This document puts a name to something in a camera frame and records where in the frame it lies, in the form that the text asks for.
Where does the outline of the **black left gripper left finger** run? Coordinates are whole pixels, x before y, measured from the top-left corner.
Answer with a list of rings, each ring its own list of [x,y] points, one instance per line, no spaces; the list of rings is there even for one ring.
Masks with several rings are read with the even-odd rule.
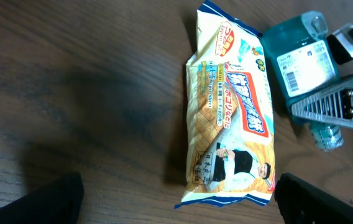
[[[72,172],[0,208],[0,224],[77,222],[84,196],[81,175]]]

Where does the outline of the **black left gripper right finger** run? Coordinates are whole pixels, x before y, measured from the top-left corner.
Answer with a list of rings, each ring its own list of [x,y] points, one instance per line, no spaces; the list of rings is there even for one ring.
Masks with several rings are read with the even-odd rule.
[[[285,223],[353,223],[352,206],[288,172],[274,197]]]

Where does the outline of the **teal mouthwash bottle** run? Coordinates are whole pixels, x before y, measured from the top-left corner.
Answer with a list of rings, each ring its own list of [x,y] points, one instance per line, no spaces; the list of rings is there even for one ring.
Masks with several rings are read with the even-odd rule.
[[[309,124],[315,144],[322,151],[344,144],[340,127],[299,118],[291,107],[317,88],[339,79],[327,34],[323,14],[308,11],[271,27],[260,40],[283,94],[287,115],[295,124]]]

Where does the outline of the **yellow snack bag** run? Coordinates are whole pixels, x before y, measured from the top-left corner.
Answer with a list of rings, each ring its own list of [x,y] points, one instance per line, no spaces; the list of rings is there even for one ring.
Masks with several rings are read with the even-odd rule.
[[[264,206],[275,189],[272,97],[260,33],[211,1],[186,63],[188,152],[181,204]]]

